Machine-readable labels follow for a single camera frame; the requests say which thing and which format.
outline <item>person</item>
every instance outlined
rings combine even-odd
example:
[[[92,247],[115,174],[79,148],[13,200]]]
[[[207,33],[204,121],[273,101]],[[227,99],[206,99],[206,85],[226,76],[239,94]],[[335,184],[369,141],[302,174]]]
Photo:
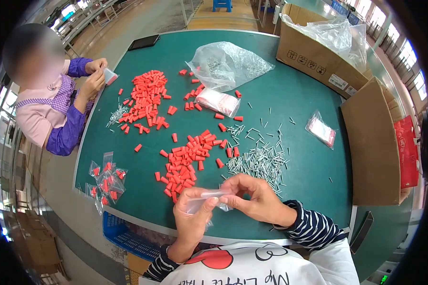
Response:
[[[205,190],[184,189],[173,208],[177,239],[161,247],[140,285],[359,284],[346,233],[330,218],[296,200],[282,203],[265,180],[246,174],[227,179],[221,188],[233,194],[206,199],[195,214],[185,213],[188,199],[200,198]],[[250,200],[242,198],[245,193]],[[273,224],[308,249],[309,259],[272,242],[237,242],[192,255],[219,202]]]
[[[60,39],[48,27],[25,24],[6,41],[3,62],[20,86],[15,119],[23,134],[55,155],[68,156],[81,141],[86,118],[105,84],[103,69],[108,62],[84,57],[64,60],[61,48]],[[87,76],[75,90],[71,77]]]

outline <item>purple checkered apron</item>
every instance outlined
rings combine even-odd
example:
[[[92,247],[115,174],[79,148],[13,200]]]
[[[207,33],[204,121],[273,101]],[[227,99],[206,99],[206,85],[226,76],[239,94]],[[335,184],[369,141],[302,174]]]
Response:
[[[57,92],[57,95],[53,99],[47,99],[47,98],[32,98],[32,99],[25,99],[22,101],[17,102],[16,108],[23,107],[28,104],[46,104],[51,106],[55,111],[58,111],[64,115],[67,115],[68,108],[70,107],[70,99],[71,94],[74,91],[75,83],[73,79],[71,79],[69,76],[65,74],[60,75],[62,77],[62,84],[59,88],[59,92]],[[76,97],[78,97],[79,89],[76,91]],[[86,105],[86,111],[84,114],[86,117],[89,116],[90,111],[92,110],[94,101],[89,101]],[[81,135],[78,139],[78,145],[81,143]]]

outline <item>purple sleeve cover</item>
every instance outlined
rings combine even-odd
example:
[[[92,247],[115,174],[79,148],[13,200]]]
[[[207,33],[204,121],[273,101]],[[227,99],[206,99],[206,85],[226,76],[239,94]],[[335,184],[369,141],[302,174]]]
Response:
[[[66,157],[70,155],[83,133],[86,116],[71,105],[67,111],[67,122],[63,127],[53,128],[47,140],[46,150]]]
[[[86,63],[92,62],[93,60],[91,58],[85,58],[85,57],[77,57],[72,60],[70,60],[70,65],[68,67],[68,73],[67,75],[70,77],[82,77],[82,76],[89,76],[86,72]]]

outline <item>hand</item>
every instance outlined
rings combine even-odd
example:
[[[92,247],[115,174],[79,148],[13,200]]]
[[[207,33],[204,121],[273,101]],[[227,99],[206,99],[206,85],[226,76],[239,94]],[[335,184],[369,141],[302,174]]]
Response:
[[[86,63],[86,66],[84,67],[84,69],[86,70],[87,73],[92,74],[95,71],[99,69],[103,69],[105,67],[108,67],[108,62],[106,61],[105,58],[99,58],[92,62]]]
[[[103,70],[99,69],[87,77],[86,82],[79,89],[78,97],[84,100],[92,100],[105,84]]]
[[[168,258],[174,262],[183,263],[190,259],[195,247],[203,238],[206,223],[212,217],[212,210],[219,202],[217,197],[208,198],[198,212],[187,214],[188,199],[200,198],[203,191],[203,189],[196,187],[184,189],[173,207],[177,240],[168,249]]]
[[[254,220],[290,227],[297,218],[297,212],[284,205],[263,179],[238,174],[227,179],[221,189],[231,189],[236,195],[224,195],[220,201],[240,210]],[[244,194],[251,196],[243,199]]]

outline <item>green work table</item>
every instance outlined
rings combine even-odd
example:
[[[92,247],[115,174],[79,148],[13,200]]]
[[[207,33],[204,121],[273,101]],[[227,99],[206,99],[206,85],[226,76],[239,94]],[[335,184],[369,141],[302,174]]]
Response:
[[[129,170],[125,182],[127,190],[115,205],[106,207],[106,210],[129,222],[175,235],[173,202],[163,193],[165,184],[154,178],[156,171],[163,175],[166,173],[167,159],[159,151],[164,149],[170,152],[171,148],[185,145],[188,135],[195,136],[206,129],[216,134],[218,139],[229,139],[229,134],[222,133],[217,124],[222,122],[225,126],[231,126],[238,123],[228,117],[222,121],[215,119],[215,112],[206,108],[200,112],[196,109],[184,111],[184,95],[198,84],[191,84],[191,78],[178,75],[178,71],[188,68],[184,61],[190,61],[199,46],[221,41],[250,50],[276,66],[274,70],[238,88],[243,97],[237,115],[244,116],[240,124],[244,124],[246,129],[256,128],[263,135],[274,134],[274,137],[264,135],[270,145],[277,142],[277,129],[282,123],[282,146],[286,159],[290,159],[288,170],[282,167],[284,183],[287,185],[281,187],[283,200],[297,199],[305,208],[332,218],[340,228],[348,228],[354,222],[351,221],[352,175],[347,133],[339,108],[341,98],[322,83],[276,61],[279,38],[256,32],[170,32],[162,34],[153,47],[126,52],[114,70],[120,76],[104,89],[89,118],[78,153],[74,184],[84,186],[88,182],[94,185],[95,180],[88,174],[91,160],[101,165],[103,153],[114,151],[113,161],[117,167]],[[117,109],[118,98],[122,102],[130,97],[133,77],[150,70],[163,71],[168,78],[165,87],[172,98],[162,100],[158,110],[159,115],[163,115],[170,124],[169,128],[157,131],[153,127],[149,134],[141,135],[134,127],[131,127],[129,134],[124,134],[118,124],[106,128],[111,113]],[[124,91],[118,96],[120,88]],[[173,116],[166,113],[170,105],[178,108]],[[304,128],[315,110],[319,110],[324,122],[337,131],[334,150]],[[289,117],[293,118],[295,125],[289,122]],[[263,118],[263,124],[268,122],[265,129],[260,124],[260,118]],[[145,118],[137,122],[145,123]],[[177,133],[178,143],[173,143],[172,133]],[[255,141],[244,139],[244,136],[240,137],[241,153],[255,147]],[[142,148],[136,153],[134,148],[138,144],[142,144]],[[218,169],[215,159],[219,157],[224,163],[228,159],[225,150],[218,147],[213,147],[209,154],[210,157],[204,162],[205,170],[197,171],[196,186],[216,189],[223,181],[220,175],[229,177],[230,174],[227,173],[227,167]],[[357,224],[369,208],[360,209]],[[408,209],[408,205],[372,209],[379,222],[375,221],[366,237],[364,243],[368,245],[362,245],[355,256],[355,260],[361,259],[360,280],[376,270],[399,244],[396,235],[402,232],[400,224],[409,221],[409,216],[402,213]],[[216,208],[212,222],[214,225],[206,232],[204,242],[226,244],[239,240],[267,240],[283,245],[291,244],[283,233],[269,231],[271,225],[252,220],[237,210],[223,212]]]

